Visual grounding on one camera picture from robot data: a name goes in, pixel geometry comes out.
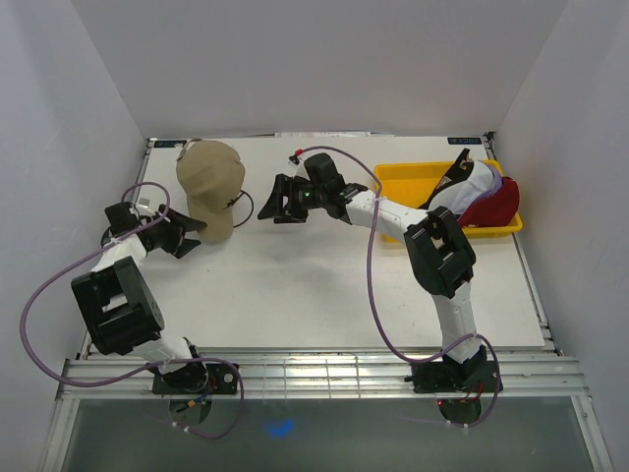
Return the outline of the beige baseball cap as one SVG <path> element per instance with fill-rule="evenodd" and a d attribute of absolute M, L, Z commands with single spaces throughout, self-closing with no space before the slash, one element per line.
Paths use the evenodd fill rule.
<path fill-rule="evenodd" d="M 193 141 L 180 153 L 176 177 L 186 195 L 189 216 L 205 224 L 198 231 L 203 242 L 222 243 L 231 237 L 231 206 L 245 175 L 240 155 L 220 141 Z"/>

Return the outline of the black and white cap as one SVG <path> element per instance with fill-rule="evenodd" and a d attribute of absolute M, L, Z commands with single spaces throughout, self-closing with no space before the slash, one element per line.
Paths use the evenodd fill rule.
<path fill-rule="evenodd" d="M 433 211 L 446 207 L 460 217 L 473 203 L 494 195 L 501 186 L 499 172 L 471 158 L 470 150 L 464 148 L 419 209 Z"/>

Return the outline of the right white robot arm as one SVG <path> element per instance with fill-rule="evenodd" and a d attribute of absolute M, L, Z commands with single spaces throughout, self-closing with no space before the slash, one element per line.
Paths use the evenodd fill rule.
<path fill-rule="evenodd" d="M 307 158 L 304 165 L 303 176 L 276 175 L 258 219 L 303 223 L 310 210 L 322 208 L 334 219 L 402 243 L 413 275 L 433 300 L 442 335 L 438 354 L 404 359 L 411 366 L 407 382 L 416 393 L 497 387 L 495 356 L 477 333 L 471 304 L 476 255 L 453 213 L 444 206 L 402 206 L 362 184 L 348 183 L 326 153 Z"/>

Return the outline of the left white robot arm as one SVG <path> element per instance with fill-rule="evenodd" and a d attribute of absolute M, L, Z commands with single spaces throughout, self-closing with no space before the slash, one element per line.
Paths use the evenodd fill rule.
<path fill-rule="evenodd" d="M 161 250 L 180 260 L 200 245 L 186 234 L 206 223 L 164 205 L 152 216 L 129 203 L 105 209 L 111 247 L 96 266 L 74 278 L 71 288 L 96 349 L 103 355 L 135 355 L 167 387 L 197 393 L 206 389 L 208 369 L 185 337 L 163 333 L 165 321 L 140 271 L 149 252 Z"/>

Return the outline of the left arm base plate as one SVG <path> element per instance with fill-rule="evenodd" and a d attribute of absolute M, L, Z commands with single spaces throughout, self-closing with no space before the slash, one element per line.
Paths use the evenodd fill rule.
<path fill-rule="evenodd" d="M 219 363 L 191 363 L 168 374 L 155 372 L 153 394 L 234 394 L 238 381 L 232 369 Z"/>

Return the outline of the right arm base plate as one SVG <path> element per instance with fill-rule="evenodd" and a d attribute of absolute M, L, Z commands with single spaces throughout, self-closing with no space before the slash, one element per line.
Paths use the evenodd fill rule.
<path fill-rule="evenodd" d="M 411 375 L 405 381 L 413 384 L 415 393 L 467 392 L 478 390 L 480 386 L 483 392 L 503 390 L 493 361 L 482 362 L 476 367 L 445 362 L 413 364 Z"/>

